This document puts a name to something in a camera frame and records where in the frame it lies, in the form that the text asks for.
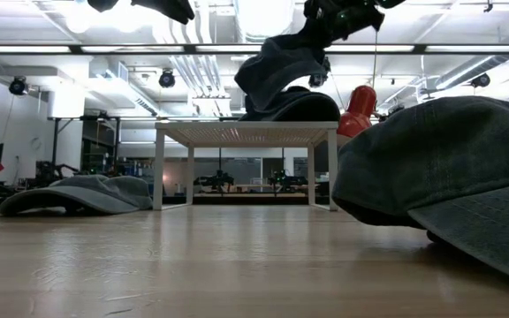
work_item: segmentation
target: wooden floor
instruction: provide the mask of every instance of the wooden floor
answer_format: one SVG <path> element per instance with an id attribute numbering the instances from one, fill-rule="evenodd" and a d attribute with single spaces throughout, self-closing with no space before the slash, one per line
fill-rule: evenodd
<path id="1" fill-rule="evenodd" d="M 423 231 L 305 207 L 0 217 L 0 317 L 509 317 Z"/>

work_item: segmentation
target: ceiling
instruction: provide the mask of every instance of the ceiling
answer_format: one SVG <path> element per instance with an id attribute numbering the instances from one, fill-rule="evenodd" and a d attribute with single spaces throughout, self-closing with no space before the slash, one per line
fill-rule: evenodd
<path id="1" fill-rule="evenodd" d="M 250 19 L 259 19 L 261 24 L 268 24 L 274 16 L 279 16 L 284 8 L 269 0 L 238 0 L 258 1 L 249 12 Z M 378 33 L 379 43 L 503 43 L 509 37 L 509 1 L 493 1 L 494 10 L 484 13 L 486 1 L 474 0 L 408 0 L 401 6 L 386 11 L 386 20 Z M 209 6 L 209 35 L 215 43 L 240 42 L 238 20 L 232 0 L 199 0 L 201 7 Z M 292 32 L 301 29 L 305 21 L 302 10 L 303 2 L 297 1 L 292 16 Z M 74 1 L 24 1 L 0 0 L 0 43 L 158 43 L 153 35 L 157 23 L 156 12 L 136 8 L 134 11 L 122 11 L 120 16 L 111 18 L 110 22 L 100 22 L 83 33 L 74 33 L 69 29 L 72 21 L 83 21 L 79 6 Z M 200 21 L 194 22 L 195 31 L 201 33 Z M 136 29 L 130 33 L 119 31 L 119 25 L 127 20 L 139 21 Z M 172 35 L 179 27 L 170 24 Z M 183 41 L 192 41 L 189 29 L 181 28 Z M 375 43 L 376 34 L 372 28 L 353 34 L 348 43 Z M 425 86 L 418 79 L 444 75 L 460 65 L 468 62 L 469 56 L 331 56 L 331 76 L 327 82 L 316 89 L 338 101 L 339 107 L 347 105 L 353 89 L 359 85 L 373 85 L 378 100 L 386 101 L 406 86 L 415 84 Z M 0 67 L 14 66 L 55 66 L 70 77 L 84 82 L 87 79 L 87 63 L 92 57 L 0 57 Z M 215 56 L 217 69 L 224 91 L 231 97 L 231 111 L 240 113 L 242 94 L 233 80 L 233 76 L 244 61 L 242 57 Z M 110 64 L 123 62 L 127 66 L 129 79 L 151 102 L 159 103 L 160 108 L 174 116 L 191 115 L 189 92 L 185 81 L 175 70 L 176 85 L 171 88 L 160 88 L 157 81 L 164 68 L 174 68 L 173 60 L 166 56 L 114 56 L 108 57 Z M 195 64 L 199 72 L 208 82 L 208 74 L 197 57 L 189 61 Z M 489 71 L 492 83 L 486 88 L 474 91 L 471 87 L 455 87 L 437 93 L 439 95 L 478 94 L 499 98 L 509 98 L 509 61 Z M 299 79 L 296 84 L 306 85 L 307 79 Z M 86 86 L 95 90 L 94 96 L 88 98 L 87 108 L 106 109 L 108 111 L 123 110 L 124 116 L 141 116 L 142 111 L 134 106 L 123 104 L 127 100 L 118 99 L 115 92 L 98 87 Z M 398 102 L 406 106 L 414 105 L 420 100 L 412 94 L 401 95 Z M 382 104 L 389 107 L 394 101 Z"/>

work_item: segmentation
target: red bottle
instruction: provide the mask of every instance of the red bottle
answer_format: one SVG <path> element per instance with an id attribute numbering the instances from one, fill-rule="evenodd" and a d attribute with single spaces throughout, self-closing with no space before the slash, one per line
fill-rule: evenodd
<path id="1" fill-rule="evenodd" d="M 372 126 L 370 117 L 376 106 L 376 92 L 372 87 L 359 86 L 351 94 L 351 101 L 341 116 L 337 129 L 339 146 Z"/>

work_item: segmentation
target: baseball cap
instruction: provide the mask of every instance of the baseball cap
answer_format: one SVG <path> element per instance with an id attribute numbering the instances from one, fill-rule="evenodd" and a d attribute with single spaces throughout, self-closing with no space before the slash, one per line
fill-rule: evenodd
<path id="1" fill-rule="evenodd" d="M 66 208 L 105 215 L 151 209 L 146 181 L 130 177 L 107 178 L 100 175 L 74 176 L 52 185 L 13 195 L 0 205 L 2 216 L 15 216 L 35 208 Z"/>
<path id="2" fill-rule="evenodd" d="M 399 111 L 340 149 L 333 200 L 509 275 L 509 102 L 448 97 Z"/>

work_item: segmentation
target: white table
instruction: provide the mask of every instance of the white table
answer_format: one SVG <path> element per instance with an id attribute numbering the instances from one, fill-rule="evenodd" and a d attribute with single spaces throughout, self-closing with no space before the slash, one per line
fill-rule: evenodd
<path id="1" fill-rule="evenodd" d="M 329 193 L 338 172 L 337 122 L 179 122 L 156 123 L 156 159 L 154 209 L 162 210 L 191 205 L 194 202 L 195 148 L 308 148 L 308 189 L 315 189 L 315 146 L 328 141 Z M 188 148 L 186 204 L 163 207 L 164 137 Z M 315 191 L 308 191 L 309 204 L 329 211 L 337 205 L 315 204 Z"/>

